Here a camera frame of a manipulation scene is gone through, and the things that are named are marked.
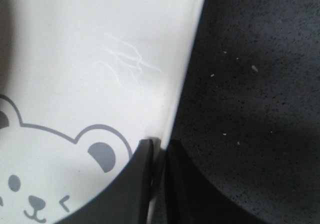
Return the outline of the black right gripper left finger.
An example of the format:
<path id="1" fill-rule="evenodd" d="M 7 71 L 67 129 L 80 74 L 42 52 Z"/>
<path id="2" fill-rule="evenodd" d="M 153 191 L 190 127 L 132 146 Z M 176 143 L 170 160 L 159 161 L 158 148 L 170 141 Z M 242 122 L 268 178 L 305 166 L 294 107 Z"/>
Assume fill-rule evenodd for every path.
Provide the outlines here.
<path id="1" fill-rule="evenodd" d="M 59 224 L 146 224 L 154 180 L 154 155 L 159 138 L 139 141 L 119 175 L 93 200 L 58 221 Z"/>

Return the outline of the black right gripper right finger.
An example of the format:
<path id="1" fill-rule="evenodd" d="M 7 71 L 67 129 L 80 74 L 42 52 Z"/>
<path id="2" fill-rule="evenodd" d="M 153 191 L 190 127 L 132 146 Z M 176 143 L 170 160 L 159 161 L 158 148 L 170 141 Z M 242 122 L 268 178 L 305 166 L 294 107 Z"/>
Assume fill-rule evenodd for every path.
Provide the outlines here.
<path id="1" fill-rule="evenodd" d="M 211 184 L 178 140 L 166 149 L 164 192 L 169 224 L 264 223 Z"/>

